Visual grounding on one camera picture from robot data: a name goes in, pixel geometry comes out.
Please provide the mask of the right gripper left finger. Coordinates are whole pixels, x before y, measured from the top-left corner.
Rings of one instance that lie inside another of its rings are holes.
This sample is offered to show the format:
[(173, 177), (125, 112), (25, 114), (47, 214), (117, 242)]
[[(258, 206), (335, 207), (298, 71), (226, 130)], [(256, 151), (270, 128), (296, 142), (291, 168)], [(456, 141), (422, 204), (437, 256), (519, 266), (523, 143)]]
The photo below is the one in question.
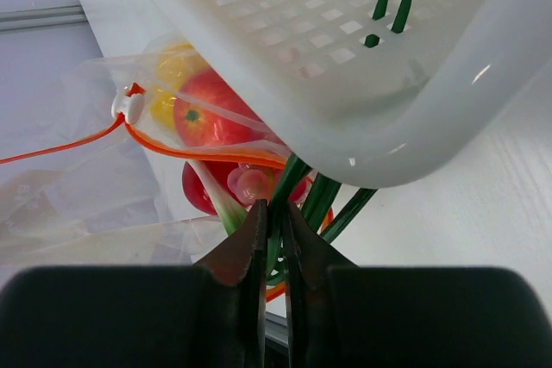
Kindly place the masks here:
[(56, 265), (1, 293), (4, 367), (261, 367), (267, 202), (194, 265)]

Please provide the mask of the clear orange-zip bag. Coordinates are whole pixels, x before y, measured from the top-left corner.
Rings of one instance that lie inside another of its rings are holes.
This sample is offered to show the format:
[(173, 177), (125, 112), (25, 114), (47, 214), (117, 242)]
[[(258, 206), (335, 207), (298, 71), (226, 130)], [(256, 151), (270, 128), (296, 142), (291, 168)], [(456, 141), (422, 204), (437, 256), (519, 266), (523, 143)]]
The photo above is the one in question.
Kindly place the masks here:
[[(284, 171), (281, 140), (187, 147), (150, 114), (161, 52), (188, 42), (162, 36), (142, 53), (93, 59), (1, 120), (1, 270), (35, 265), (190, 264), (243, 222), (195, 208), (185, 197), (186, 162)], [(252, 128), (270, 128), (179, 91)]]

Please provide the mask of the purple grape bunch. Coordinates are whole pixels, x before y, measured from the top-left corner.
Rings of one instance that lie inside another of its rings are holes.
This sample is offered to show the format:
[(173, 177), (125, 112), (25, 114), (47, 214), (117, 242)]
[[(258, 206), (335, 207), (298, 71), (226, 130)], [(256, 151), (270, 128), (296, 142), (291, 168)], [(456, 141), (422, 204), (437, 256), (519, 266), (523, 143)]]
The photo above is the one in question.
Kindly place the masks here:
[(226, 180), (229, 191), (243, 206), (257, 200), (270, 201), (279, 185), (282, 171), (271, 167), (239, 164)]

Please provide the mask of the red pomegranate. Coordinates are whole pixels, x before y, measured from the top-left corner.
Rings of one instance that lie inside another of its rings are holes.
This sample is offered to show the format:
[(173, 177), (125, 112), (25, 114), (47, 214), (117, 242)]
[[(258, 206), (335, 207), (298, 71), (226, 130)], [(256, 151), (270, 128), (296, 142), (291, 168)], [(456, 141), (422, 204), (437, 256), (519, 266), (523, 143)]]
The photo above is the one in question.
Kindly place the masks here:
[(204, 213), (223, 217), (242, 215), (240, 204), (226, 184), (229, 173), (239, 164), (219, 161), (204, 161), (203, 169), (197, 172), (197, 165), (185, 163), (182, 171), (182, 187), (187, 200)]

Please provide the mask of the yellow bell pepper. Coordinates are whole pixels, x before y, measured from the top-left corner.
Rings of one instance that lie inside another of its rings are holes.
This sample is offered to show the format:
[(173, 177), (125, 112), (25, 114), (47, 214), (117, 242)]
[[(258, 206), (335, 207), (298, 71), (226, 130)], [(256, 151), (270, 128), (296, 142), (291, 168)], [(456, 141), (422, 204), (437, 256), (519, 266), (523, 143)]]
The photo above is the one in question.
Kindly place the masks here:
[(165, 48), (160, 55), (155, 77), (160, 84), (153, 85), (153, 100), (150, 114), (161, 126), (175, 130), (173, 107), (177, 97), (175, 92), (190, 77), (209, 67), (209, 64), (188, 42)]

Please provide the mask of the red apple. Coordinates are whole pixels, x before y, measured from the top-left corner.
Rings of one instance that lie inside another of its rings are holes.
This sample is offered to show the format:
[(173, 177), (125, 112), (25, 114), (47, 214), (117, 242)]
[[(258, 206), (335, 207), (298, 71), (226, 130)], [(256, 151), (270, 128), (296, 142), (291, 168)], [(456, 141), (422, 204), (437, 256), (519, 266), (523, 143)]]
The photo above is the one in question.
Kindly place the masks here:
[[(217, 109), (260, 122), (260, 118), (211, 68), (192, 76), (179, 92)], [(180, 98), (173, 106), (173, 121), (179, 138), (187, 147), (219, 147), (256, 140), (281, 142), (272, 131), (252, 128), (207, 109), (201, 103)]]

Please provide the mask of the green spring onion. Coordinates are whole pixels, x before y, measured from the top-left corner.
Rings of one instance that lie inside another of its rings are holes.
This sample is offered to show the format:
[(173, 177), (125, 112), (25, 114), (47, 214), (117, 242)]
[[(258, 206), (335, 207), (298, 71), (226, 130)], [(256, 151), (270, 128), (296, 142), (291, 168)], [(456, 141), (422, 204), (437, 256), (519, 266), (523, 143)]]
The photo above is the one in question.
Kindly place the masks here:
[[(400, 0), (395, 20), (391, 25), (391, 31), (394, 34), (400, 34), (405, 30), (408, 16), (411, 11), (411, 4), (412, 0)], [(324, 59), (315, 59), (315, 61), (303, 65), (299, 69), (300, 77), (304, 79), (317, 78), (326, 73), (331, 66), (343, 65), (358, 56), (358, 54), (352, 50), (351, 46), (332, 47), (325, 52), (325, 55), (326, 57)], [(335, 193), (339, 190), (340, 185), (328, 178), (317, 178), (314, 183), (315, 195), (309, 196), (307, 190), (310, 184), (308, 179), (310, 171), (311, 168), (305, 164), (303, 160), (293, 154), (285, 165), (283, 171), (284, 177), (280, 179), (273, 198), (278, 203), (283, 196), (288, 196), (294, 203), (306, 202), (307, 215), (314, 220), (316, 226), (319, 226), (329, 212), (332, 202), (328, 200), (320, 209), (316, 208), (314, 206), (316, 196), (324, 189)], [(279, 262), (281, 258), (281, 248), (275, 245), (274, 240), (269, 243), (269, 253), (271, 257), (267, 265), (268, 285), (270, 287), (281, 287), (284, 280), (283, 264)]]

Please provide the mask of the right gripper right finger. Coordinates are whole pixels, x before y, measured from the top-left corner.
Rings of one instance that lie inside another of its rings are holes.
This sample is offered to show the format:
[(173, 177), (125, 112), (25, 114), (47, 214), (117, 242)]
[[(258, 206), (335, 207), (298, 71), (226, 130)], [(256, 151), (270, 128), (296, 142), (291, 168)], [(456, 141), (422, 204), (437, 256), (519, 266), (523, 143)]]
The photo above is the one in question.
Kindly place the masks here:
[(536, 292), (500, 267), (360, 267), (289, 206), (282, 223), (293, 367), (548, 367)]

